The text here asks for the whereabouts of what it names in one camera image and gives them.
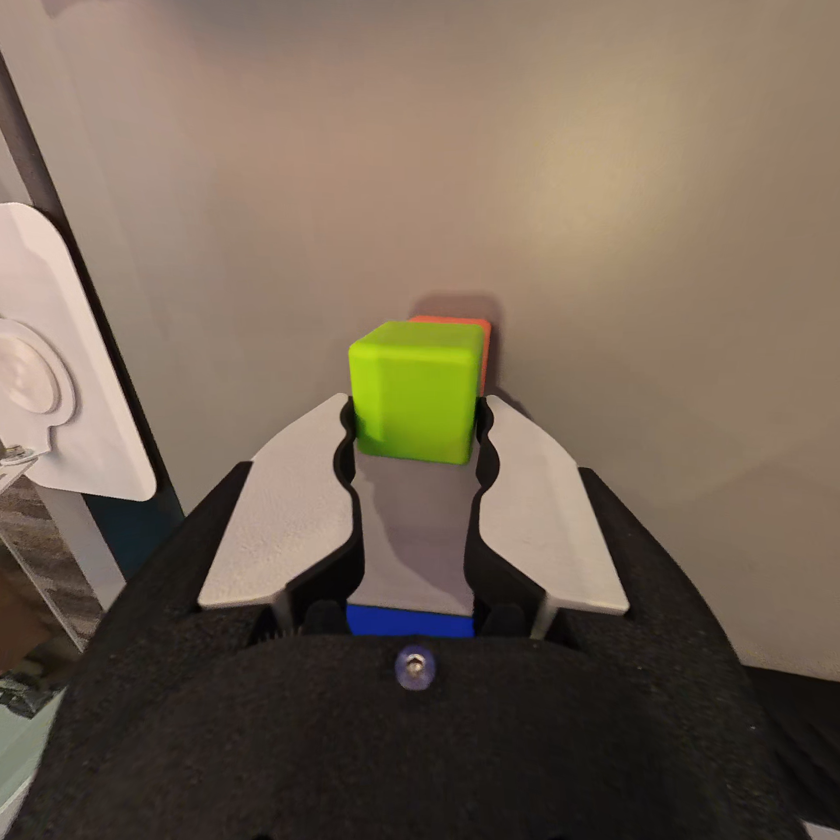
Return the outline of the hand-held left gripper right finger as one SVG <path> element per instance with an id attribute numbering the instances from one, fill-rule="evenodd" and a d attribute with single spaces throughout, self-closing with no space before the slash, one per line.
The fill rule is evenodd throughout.
<path id="1" fill-rule="evenodd" d="M 479 490 L 466 535 L 478 616 L 515 605 L 542 640 L 561 611 L 623 616 L 629 601 L 568 452 L 496 395 L 476 414 Z"/>

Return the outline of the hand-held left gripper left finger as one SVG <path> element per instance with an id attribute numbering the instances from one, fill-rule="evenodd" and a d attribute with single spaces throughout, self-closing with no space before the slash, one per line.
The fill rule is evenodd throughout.
<path id="1" fill-rule="evenodd" d="M 202 611 L 268 607 L 284 634 L 318 602 L 345 612 L 364 578 L 354 441 L 353 401 L 340 392 L 255 453 L 197 597 Z"/>

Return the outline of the blue plastic bin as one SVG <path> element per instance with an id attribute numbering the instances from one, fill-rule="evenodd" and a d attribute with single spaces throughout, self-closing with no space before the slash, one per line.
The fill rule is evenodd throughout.
<path id="1" fill-rule="evenodd" d="M 352 604 L 347 606 L 346 616 L 355 636 L 470 638 L 475 635 L 469 616 Z"/>

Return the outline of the orange cube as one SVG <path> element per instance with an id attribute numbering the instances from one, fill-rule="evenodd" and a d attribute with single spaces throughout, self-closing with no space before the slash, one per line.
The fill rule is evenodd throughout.
<path id="1" fill-rule="evenodd" d="M 448 323 L 448 324 L 462 324 L 474 325 L 481 327 L 484 333 L 484 343 L 481 360 L 481 373 L 479 380 L 478 395 L 483 396 L 486 390 L 487 382 L 487 368 L 490 355 L 490 344 L 492 337 L 492 325 L 489 320 L 485 318 L 468 318 L 458 316 L 439 316 L 432 314 L 417 314 L 408 319 L 409 322 L 427 322 L 427 323 Z"/>

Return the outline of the green cube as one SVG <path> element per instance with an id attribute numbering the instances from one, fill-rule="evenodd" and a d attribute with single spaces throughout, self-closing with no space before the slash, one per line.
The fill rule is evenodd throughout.
<path id="1" fill-rule="evenodd" d="M 463 466 L 482 393 L 487 329 L 389 321 L 349 347 L 356 444 L 371 457 Z"/>

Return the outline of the dark rectangular table pad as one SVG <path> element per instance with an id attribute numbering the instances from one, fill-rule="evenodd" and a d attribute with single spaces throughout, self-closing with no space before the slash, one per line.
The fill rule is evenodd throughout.
<path id="1" fill-rule="evenodd" d="M 84 494 L 83 499 L 123 578 L 131 580 L 184 519 L 167 484 L 142 501 Z"/>

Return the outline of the white document stand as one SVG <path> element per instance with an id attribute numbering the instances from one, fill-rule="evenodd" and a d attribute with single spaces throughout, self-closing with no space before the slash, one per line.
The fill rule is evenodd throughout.
<path id="1" fill-rule="evenodd" d="M 147 501 L 157 480 L 70 252 L 47 216 L 1 205 L 2 492 L 20 477 Z"/>

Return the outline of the black wrist rest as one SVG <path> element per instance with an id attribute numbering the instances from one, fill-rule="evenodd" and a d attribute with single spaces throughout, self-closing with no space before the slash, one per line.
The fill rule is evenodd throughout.
<path id="1" fill-rule="evenodd" d="M 839 683 L 746 667 L 798 816 L 839 829 Z"/>

